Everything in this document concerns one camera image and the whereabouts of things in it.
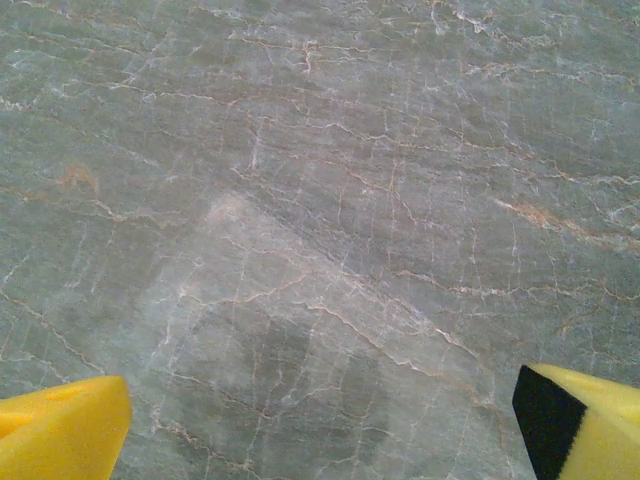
black foam strip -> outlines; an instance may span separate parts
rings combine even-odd
[[[552,380],[520,368],[513,410],[538,480],[557,480],[587,407]]]

marble floor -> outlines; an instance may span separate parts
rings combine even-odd
[[[113,479],[534,479],[640,385],[636,0],[0,2],[0,396],[126,377]]]

gray marble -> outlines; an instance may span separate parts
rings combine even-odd
[[[640,4],[0,3],[0,392],[114,479],[533,479],[522,363],[640,385]]]

rust-colored vein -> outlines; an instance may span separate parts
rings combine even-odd
[[[0,192],[7,192],[11,193],[12,195],[17,195],[18,197],[21,197],[25,202],[40,201],[46,203],[48,201],[47,196],[43,193],[34,193],[30,190],[21,190],[16,187],[0,187]]]
[[[64,175],[56,179],[56,183],[63,190],[77,187],[78,183],[85,183],[89,185],[96,194],[100,187],[98,177],[91,173],[85,165],[81,164],[69,165]]]
[[[629,235],[618,233],[591,233],[585,228],[576,225],[571,220],[560,218],[544,208],[534,207],[528,204],[510,204],[501,200],[495,202],[502,208],[506,208],[523,216],[532,224],[548,230],[569,230],[578,240],[598,245],[615,251],[628,251],[632,254],[640,253],[640,241]]]

marble surface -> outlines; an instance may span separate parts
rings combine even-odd
[[[0,392],[114,479],[533,479],[522,363],[640,385],[637,1],[0,2]]]

